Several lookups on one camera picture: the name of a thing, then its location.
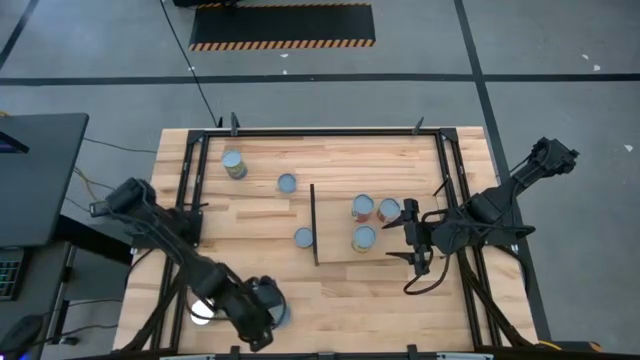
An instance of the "keyboard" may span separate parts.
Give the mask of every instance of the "keyboard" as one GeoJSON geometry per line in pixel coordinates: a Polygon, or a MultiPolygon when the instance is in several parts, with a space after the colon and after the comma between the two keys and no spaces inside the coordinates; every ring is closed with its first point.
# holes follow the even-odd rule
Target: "keyboard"
{"type": "Polygon", "coordinates": [[[17,299],[26,263],[24,249],[0,250],[0,301],[17,299]]]}

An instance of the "white light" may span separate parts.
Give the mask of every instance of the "white light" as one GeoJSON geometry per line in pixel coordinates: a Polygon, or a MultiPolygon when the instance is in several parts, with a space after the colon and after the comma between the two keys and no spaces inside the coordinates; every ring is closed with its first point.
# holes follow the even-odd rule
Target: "white light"
{"type": "MultiPolygon", "coordinates": [[[[196,301],[195,304],[193,304],[193,306],[191,307],[191,311],[193,311],[194,313],[202,316],[202,317],[213,317],[213,311],[211,311],[211,309],[209,309],[207,307],[207,305],[205,305],[202,301],[198,300],[196,301]]],[[[209,323],[209,320],[204,320],[204,319],[198,319],[197,317],[191,315],[191,321],[193,321],[194,324],[196,325],[207,325],[209,323]]]]}

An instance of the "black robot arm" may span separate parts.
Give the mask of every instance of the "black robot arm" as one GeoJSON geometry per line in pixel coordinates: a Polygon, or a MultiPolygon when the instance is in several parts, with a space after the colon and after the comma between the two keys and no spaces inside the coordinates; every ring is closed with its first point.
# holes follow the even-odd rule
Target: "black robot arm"
{"type": "Polygon", "coordinates": [[[187,213],[157,205],[155,191],[146,181],[130,178],[104,202],[91,204],[90,211],[93,217],[108,215],[144,232],[180,267],[180,276],[205,305],[210,306],[206,300],[212,299],[215,308],[226,313],[252,351],[273,341],[269,302],[274,293],[281,294],[275,281],[266,276],[242,281],[227,265],[199,255],[185,240],[199,236],[199,226],[187,213]]]}
{"type": "Polygon", "coordinates": [[[535,231],[532,226],[516,225],[514,216],[505,219],[507,214],[513,215],[515,198],[542,178],[570,173],[577,156],[577,151],[569,150],[558,140],[543,137],[507,181],[473,195],[458,207],[428,212],[419,219],[418,202],[405,199],[400,217],[383,228],[404,226],[407,245],[414,252],[389,255],[407,260],[416,275],[424,275],[430,265],[424,253],[431,253],[433,246],[444,255],[451,255],[465,246],[514,244],[535,231]],[[428,221],[436,216],[440,218],[428,221]]]}

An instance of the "black table leg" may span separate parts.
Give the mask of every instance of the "black table leg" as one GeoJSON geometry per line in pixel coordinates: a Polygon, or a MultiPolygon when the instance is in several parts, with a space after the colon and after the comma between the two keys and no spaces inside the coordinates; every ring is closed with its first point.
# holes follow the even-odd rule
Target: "black table leg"
{"type": "Polygon", "coordinates": [[[64,215],[58,218],[54,241],[67,241],[80,249],[127,266],[131,265],[133,258],[131,246],[64,215]]]}

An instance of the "can lid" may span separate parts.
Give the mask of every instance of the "can lid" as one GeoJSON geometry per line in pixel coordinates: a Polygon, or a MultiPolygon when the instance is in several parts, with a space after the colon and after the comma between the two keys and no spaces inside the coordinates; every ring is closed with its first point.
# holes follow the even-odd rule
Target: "can lid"
{"type": "Polygon", "coordinates": [[[354,233],[354,239],[356,245],[368,249],[376,242],[376,231],[368,225],[359,226],[354,233]]]}
{"type": "Polygon", "coordinates": [[[380,203],[380,212],[386,217],[397,217],[400,215],[400,204],[391,198],[384,199],[380,203]]]}
{"type": "Polygon", "coordinates": [[[353,209],[359,214],[368,214],[373,211],[373,199],[369,195],[360,194],[353,199],[353,209]]]}
{"type": "Polygon", "coordinates": [[[296,245],[300,247],[309,247],[313,244],[313,233],[309,228],[300,228],[293,235],[296,245]]]}
{"type": "Polygon", "coordinates": [[[280,175],[278,178],[278,189],[287,194],[296,191],[296,177],[288,173],[280,175]]]}
{"type": "Polygon", "coordinates": [[[222,165],[226,167],[237,166],[242,162],[242,154],[238,150],[229,150],[222,154],[222,165]]]}

